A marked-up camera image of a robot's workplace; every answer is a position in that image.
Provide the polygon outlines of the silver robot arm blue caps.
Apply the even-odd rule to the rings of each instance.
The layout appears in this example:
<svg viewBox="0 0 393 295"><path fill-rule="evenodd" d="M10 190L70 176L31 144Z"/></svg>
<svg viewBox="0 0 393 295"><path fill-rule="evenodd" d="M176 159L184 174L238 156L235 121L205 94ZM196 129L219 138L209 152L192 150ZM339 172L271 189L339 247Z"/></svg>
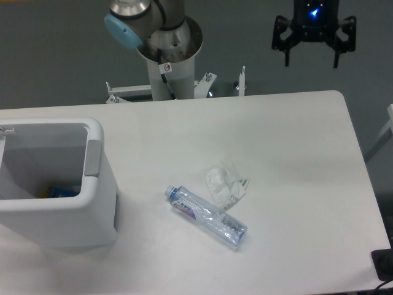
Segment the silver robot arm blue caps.
<svg viewBox="0 0 393 295"><path fill-rule="evenodd" d="M300 42L323 42L335 52L356 49L356 17L338 19L339 1L294 1L292 19L278 15L271 47L285 54ZM185 14L184 1L110 1L104 24L113 38L158 63L177 63L196 55L203 43L199 25Z"/></svg>

